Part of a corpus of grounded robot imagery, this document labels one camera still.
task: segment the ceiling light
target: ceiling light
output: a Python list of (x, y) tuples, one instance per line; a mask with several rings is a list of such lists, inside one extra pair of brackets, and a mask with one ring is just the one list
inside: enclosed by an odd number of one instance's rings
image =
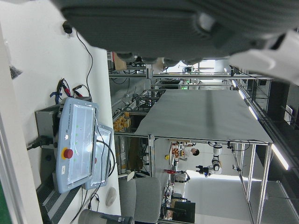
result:
[(282, 154), (279, 152), (279, 150), (276, 148), (276, 146), (274, 144), (272, 144), (271, 148), (273, 149), (273, 152), (275, 153), (275, 155), (277, 156), (277, 158), (279, 159), (281, 164), (284, 166), (284, 168), (286, 170), (288, 170), (289, 169), (289, 164), (286, 162), (286, 160), (284, 159)]
[(245, 96), (244, 96), (244, 94), (242, 93), (241, 90), (239, 90), (239, 94), (240, 94), (240, 96), (241, 96), (242, 99), (245, 99)]
[(237, 84), (235, 83), (234, 80), (232, 81), (232, 83), (233, 83), (233, 86), (234, 86), (234, 87), (237, 87)]
[(257, 120), (257, 116), (256, 116), (256, 114), (254, 113), (254, 111), (253, 111), (253, 109), (251, 108), (251, 106), (249, 106), (248, 108), (249, 108), (251, 114), (253, 115), (253, 117)]

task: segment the computer mouse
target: computer mouse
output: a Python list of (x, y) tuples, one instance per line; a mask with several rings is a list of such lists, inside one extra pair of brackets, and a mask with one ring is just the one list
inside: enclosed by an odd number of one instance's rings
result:
[(106, 206), (111, 206), (113, 204), (113, 202), (116, 199), (116, 190), (115, 188), (111, 187), (107, 193), (107, 197), (106, 197)]

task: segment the blue clamp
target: blue clamp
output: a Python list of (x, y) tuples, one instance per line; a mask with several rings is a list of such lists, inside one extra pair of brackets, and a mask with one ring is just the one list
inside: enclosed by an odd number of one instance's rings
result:
[(62, 96), (62, 93), (58, 93), (58, 92), (52, 92), (50, 94), (50, 97), (53, 97), (55, 95), (55, 103), (59, 104), (59, 97)]

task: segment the metal rail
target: metal rail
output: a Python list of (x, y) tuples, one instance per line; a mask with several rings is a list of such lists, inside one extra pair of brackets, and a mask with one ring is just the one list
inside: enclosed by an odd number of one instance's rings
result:
[[(137, 73), (137, 74), (109, 74), (110, 78), (146, 78), (146, 73)], [(198, 78), (198, 79), (263, 79), (263, 80), (272, 80), (269, 77), (263, 77), (257, 74), (251, 74), (250, 76), (244, 74), (235, 74), (230, 76), (223, 73), (207, 73), (207, 72), (190, 72), (190, 73), (160, 73), (153, 74), (152, 78)]]

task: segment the black device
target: black device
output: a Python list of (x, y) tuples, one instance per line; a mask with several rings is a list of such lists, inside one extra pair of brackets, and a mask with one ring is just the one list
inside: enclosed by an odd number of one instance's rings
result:
[(205, 177), (209, 176), (209, 167), (203, 167), (203, 166), (196, 166), (199, 170), (196, 170), (196, 172), (199, 172), (200, 174), (204, 174)]
[(185, 223), (195, 223), (195, 203), (192, 202), (175, 202), (174, 211), (172, 214), (173, 221)]
[(71, 26), (68, 21), (64, 21), (62, 27), (67, 34), (71, 34), (73, 32), (73, 26)]

